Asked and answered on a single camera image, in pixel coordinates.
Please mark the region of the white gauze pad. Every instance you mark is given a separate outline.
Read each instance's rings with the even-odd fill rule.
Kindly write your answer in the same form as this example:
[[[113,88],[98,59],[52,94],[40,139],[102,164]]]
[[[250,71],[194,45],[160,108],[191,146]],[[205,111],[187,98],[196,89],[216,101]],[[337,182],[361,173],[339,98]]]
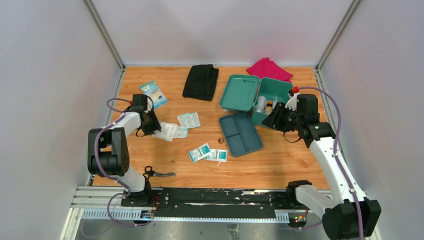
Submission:
[[[172,142],[175,138],[175,133],[178,129],[178,125],[176,123],[168,123],[160,121],[160,130],[155,130],[152,137],[165,140],[167,142]]]

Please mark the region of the light blue mask packet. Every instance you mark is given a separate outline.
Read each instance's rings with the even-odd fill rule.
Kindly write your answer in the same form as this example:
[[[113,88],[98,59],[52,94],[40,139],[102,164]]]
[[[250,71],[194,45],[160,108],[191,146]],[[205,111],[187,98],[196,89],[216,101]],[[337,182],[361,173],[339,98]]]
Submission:
[[[158,107],[168,103],[168,99],[165,97],[156,81],[150,81],[148,83],[142,84],[139,86],[139,88],[143,94],[151,98],[154,109],[157,109]]]

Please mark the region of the brown bottle orange cap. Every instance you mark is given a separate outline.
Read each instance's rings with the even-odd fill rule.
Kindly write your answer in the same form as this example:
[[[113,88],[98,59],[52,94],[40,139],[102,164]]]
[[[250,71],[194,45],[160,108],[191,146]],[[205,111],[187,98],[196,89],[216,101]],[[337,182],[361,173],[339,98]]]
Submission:
[[[263,109],[263,113],[266,115],[270,115],[273,111],[273,102],[272,101],[268,101]]]

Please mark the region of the white bottle green label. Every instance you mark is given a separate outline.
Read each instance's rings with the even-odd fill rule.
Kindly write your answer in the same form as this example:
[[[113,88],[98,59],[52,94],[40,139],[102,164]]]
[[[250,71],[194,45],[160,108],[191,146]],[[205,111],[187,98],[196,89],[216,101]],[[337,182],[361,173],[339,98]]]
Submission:
[[[254,107],[255,111],[262,113],[267,105],[267,99],[265,96],[258,96],[256,99],[256,105]]]

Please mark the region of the teal white sachet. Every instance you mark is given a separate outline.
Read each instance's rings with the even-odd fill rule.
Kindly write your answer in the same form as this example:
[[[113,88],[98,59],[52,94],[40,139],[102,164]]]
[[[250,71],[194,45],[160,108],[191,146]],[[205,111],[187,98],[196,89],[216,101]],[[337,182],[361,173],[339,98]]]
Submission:
[[[210,154],[205,157],[205,160],[226,163],[227,158],[228,158],[228,151],[227,150],[225,150],[225,149],[211,149]]]
[[[211,148],[208,143],[205,143],[194,150],[188,152],[189,159],[195,163],[201,159],[208,157],[211,154]]]

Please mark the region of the teal medicine box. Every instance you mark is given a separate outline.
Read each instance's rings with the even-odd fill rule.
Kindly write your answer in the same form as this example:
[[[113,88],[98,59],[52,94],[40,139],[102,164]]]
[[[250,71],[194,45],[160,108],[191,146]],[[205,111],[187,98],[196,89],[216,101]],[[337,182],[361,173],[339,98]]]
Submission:
[[[226,110],[251,112],[252,122],[263,127],[262,121],[269,115],[255,111],[257,97],[266,97],[267,102],[273,102],[275,107],[278,102],[288,102],[292,88],[293,84],[285,81],[233,74],[228,79],[219,104]]]

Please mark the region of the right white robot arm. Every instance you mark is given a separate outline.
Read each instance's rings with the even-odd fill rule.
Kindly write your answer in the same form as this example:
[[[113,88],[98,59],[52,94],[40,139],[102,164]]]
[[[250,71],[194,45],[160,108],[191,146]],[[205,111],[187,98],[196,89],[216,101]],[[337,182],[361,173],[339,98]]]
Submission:
[[[336,131],[320,120],[318,98],[296,93],[288,103],[276,102],[262,125],[283,133],[297,132],[317,159],[330,187],[328,197],[308,180],[291,181],[286,187],[286,204],[292,209],[303,205],[320,217],[330,240],[371,237],[382,208],[356,183],[337,148]]]

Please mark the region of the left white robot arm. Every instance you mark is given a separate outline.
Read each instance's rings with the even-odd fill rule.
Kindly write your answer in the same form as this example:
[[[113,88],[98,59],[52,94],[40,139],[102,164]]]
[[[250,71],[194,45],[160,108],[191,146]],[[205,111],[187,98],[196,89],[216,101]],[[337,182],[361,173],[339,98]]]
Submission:
[[[159,204],[148,174],[140,174],[130,165],[127,137],[135,132],[139,138],[161,131],[151,97],[137,93],[129,106],[121,110],[112,123],[88,132],[87,168],[92,175],[112,180],[124,188],[123,197],[133,197],[140,206]]]

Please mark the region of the bandage strips pack lower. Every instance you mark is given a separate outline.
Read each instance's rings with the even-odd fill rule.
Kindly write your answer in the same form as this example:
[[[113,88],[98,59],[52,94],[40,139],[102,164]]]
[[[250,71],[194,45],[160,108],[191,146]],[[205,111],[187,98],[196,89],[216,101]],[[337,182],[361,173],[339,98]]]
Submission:
[[[187,137],[188,137],[188,129],[182,126],[178,126],[174,133],[174,138],[184,139]]]

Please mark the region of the dark teal divided tray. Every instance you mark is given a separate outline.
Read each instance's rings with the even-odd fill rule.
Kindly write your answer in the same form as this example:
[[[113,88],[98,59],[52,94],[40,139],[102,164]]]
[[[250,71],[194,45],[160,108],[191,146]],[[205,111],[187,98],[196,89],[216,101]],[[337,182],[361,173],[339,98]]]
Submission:
[[[236,111],[222,116],[219,118],[219,125],[233,157],[240,157],[263,148],[263,142],[248,112]]]

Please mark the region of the black folded cloth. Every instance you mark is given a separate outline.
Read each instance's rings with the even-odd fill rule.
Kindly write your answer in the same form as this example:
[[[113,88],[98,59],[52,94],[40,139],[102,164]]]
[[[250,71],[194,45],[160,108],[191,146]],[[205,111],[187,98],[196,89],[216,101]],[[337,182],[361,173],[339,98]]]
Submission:
[[[202,101],[212,101],[219,76],[213,64],[199,64],[190,68],[182,96]]]

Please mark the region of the pink folded cloth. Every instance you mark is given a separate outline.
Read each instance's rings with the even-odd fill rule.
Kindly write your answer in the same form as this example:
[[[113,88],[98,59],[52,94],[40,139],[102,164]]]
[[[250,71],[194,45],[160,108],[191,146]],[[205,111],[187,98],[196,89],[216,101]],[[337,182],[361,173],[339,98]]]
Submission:
[[[260,79],[271,78],[287,83],[291,83],[291,78],[293,77],[293,74],[284,70],[268,57],[261,58],[255,62],[252,66],[246,69],[246,72],[251,76],[257,76]]]

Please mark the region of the black handled scissors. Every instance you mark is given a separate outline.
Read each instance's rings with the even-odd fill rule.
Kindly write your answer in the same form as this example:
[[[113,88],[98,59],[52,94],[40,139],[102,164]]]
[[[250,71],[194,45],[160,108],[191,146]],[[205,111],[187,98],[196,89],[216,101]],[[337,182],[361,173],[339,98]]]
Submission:
[[[176,174],[174,172],[168,172],[168,173],[160,173],[157,171],[153,170],[153,167],[150,165],[147,165],[144,168],[144,173],[142,174],[147,180],[150,177],[161,177],[161,178],[166,178],[166,177],[175,177]]]

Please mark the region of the black metal base rail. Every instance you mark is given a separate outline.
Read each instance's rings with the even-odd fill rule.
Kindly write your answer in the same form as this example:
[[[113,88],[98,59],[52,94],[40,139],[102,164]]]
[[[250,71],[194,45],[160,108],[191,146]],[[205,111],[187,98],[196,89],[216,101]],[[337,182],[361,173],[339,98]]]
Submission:
[[[284,190],[154,187],[151,198],[121,187],[80,186],[72,208],[88,219],[222,223],[306,224],[309,206],[294,203]]]

